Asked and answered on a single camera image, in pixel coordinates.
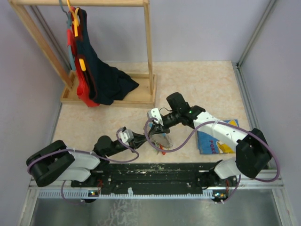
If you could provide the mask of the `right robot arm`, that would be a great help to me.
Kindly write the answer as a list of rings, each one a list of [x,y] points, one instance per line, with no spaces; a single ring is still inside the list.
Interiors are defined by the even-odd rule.
[[[235,151],[235,157],[222,160],[214,167],[210,174],[213,185],[221,186],[227,178],[240,174],[255,179],[272,159],[269,146],[259,129],[247,131],[222,122],[204,108],[190,106],[178,92],[169,95],[166,100],[171,107],[167,115],[161,115],[157,108],[148,111],[147,117],[153,125],[145,134],[147,138],[154,134],[169,133],[171,127],[182,124],[192,128],[193,132],[211,135]]]

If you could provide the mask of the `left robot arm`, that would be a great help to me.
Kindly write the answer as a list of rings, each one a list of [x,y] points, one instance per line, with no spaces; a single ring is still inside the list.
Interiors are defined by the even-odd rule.
[[[68,148],[62,140],[57,140],[26,160],[27,172],[38,187],[66,180],[92,187],[98,181],[98,175],[92,170],[112,162],[125,164],[137,160],[137,149],[146,141],[145,135],[125,128],[117,131],[115,141],[109,136],[101,136],[91,152]],[[109,158],[125,150],[135,153],[136,157],[126,161]]]

